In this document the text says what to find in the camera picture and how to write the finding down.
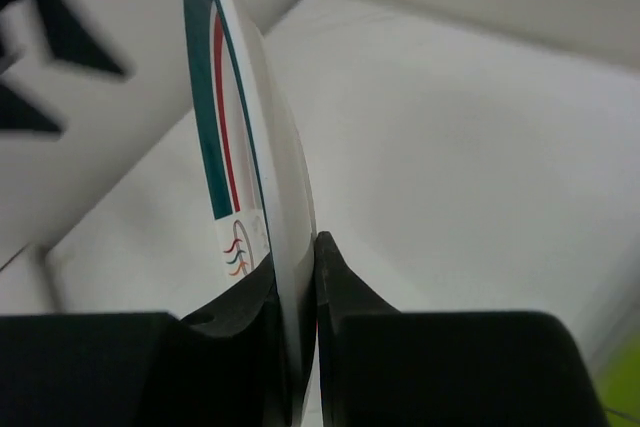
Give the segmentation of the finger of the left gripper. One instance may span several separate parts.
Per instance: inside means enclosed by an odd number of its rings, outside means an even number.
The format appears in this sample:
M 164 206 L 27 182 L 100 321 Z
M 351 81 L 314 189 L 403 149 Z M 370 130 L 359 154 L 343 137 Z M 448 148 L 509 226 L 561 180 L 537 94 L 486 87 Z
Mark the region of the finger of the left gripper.
M 46 42 L 55 61 L 127 78 L 131 67 L 67 0 L 35 0 Z
M 61 124 L 28 99 L 1 83 L 1 132 L 29 132 L 59 137 Z

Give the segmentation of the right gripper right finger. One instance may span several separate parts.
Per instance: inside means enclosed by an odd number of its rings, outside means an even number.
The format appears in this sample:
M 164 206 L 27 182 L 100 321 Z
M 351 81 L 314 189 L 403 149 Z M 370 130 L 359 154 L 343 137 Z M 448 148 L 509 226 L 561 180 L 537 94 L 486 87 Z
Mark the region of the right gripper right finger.
M 323 423 L 362 426 L 361 401 L 373 390 L 372 368 L 384 359 L 373 347 L 373 328 L 398 310 L 350 269 L 330 232 L 319 233 L 314 248 Z

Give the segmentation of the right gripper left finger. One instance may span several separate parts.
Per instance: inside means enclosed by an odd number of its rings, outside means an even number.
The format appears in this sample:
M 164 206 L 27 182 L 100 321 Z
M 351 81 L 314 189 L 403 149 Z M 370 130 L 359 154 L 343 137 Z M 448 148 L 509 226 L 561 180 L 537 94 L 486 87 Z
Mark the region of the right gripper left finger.
M 292 407 L 273 263 L 180 321 L 171 339 L 181 426 L 290 426 Z

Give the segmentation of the white plate teal red rim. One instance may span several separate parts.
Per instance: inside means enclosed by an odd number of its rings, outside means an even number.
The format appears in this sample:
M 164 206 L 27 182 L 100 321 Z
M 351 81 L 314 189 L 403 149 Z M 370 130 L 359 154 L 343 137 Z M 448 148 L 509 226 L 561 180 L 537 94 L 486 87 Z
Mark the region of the white plate teal red rim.
M 183 0 L 191 92 L 226 275 L 271 266 L 288 422 L 300 424 L 315 344 L 313 196 L 298 131 L 263 38 L 239 0 Z

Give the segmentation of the green plate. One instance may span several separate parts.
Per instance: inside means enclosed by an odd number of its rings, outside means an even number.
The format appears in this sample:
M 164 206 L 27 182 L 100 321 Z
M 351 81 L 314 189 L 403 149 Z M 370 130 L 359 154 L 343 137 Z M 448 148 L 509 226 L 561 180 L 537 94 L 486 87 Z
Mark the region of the green plate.
M 639 338 L 624 342 L 596 377 L 610 426 L 639 425 Z

